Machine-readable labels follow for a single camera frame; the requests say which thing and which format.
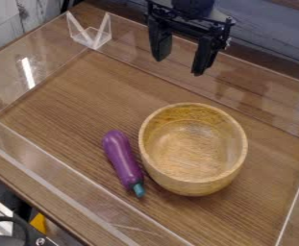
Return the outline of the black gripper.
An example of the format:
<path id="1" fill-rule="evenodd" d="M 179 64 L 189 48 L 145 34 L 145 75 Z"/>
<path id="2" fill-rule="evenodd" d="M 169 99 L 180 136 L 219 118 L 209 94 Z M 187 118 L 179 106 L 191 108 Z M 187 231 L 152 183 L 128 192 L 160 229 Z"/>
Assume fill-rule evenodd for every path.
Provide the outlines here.
<path id="1" fill-rule="evenodd" d="M 171 29 L 188 36 L 228 39 L 236 21 L 216 8 L 216 0 L 147 0 L 147 4 L 149 49 L 157 62 L 171 54 Z M 191 66 L 195 76 L 200 76 L 212 66 L 217 51 L 217 41 L 212 37 L 200 37 Z"/>

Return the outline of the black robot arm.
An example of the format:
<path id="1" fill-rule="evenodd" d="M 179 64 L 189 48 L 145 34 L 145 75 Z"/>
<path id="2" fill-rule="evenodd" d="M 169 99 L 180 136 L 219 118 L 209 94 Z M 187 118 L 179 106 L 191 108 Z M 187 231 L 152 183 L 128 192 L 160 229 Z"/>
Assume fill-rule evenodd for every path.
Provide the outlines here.
<path id="1" fill-rule="evenodd" d="M 216 54 L 229 45 L 235 19 L 215 7 L 216 0 L 147 0 L 147 24 L 152 57 L 161 62 L 171 54 L 172 36 L 196 40 L 191 73 L 200 76 Z"/>

